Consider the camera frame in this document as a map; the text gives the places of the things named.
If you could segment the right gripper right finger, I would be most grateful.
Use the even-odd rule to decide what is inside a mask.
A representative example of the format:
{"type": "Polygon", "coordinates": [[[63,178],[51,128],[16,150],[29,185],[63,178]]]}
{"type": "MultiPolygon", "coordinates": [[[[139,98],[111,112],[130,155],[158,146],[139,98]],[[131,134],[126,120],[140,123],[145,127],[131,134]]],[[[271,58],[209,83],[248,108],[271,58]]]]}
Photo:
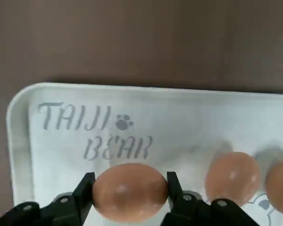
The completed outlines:
{"type": "Polygon", "coordinates": [[[216,199],[210,205],[199,199],[198,193],[184,192],[177,174],[168,171],[168,202],[170,211],[162,220],[164,226],[257,226],[236,203],[216,199]]]}

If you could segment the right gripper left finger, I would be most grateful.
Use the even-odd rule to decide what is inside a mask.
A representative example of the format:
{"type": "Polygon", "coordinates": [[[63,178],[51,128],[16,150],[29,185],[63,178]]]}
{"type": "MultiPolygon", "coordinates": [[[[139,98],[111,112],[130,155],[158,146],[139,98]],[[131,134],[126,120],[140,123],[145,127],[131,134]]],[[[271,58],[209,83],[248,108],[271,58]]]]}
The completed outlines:
{"type": "Polygon", "coordinates": [[[0,226],[82,226],[93,205],[95,180],[95,173],[86,173],[73,192],[58,195],[42,208],[23,202],[0,217],[0,226]]]}

